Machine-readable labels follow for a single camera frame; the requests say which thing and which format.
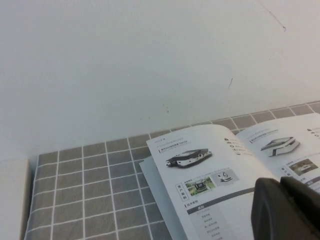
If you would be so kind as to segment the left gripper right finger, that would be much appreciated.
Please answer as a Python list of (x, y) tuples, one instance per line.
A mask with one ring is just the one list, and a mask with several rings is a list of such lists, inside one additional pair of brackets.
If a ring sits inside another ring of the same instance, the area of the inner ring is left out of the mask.
[(293, 213), (286, 218), (294, 240), (320, 238), (320, 194), (293, 177), (282, 177), (280, 185), (288, 195)]

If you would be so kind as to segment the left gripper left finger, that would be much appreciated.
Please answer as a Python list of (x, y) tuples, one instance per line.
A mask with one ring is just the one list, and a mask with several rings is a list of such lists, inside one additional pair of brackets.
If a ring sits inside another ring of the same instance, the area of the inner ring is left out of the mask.
[(286, 218), (293, 210), (280, 181), (258, 178), (255, 182), (251, 209), (255, 240), (294, 240), (292, 228)]

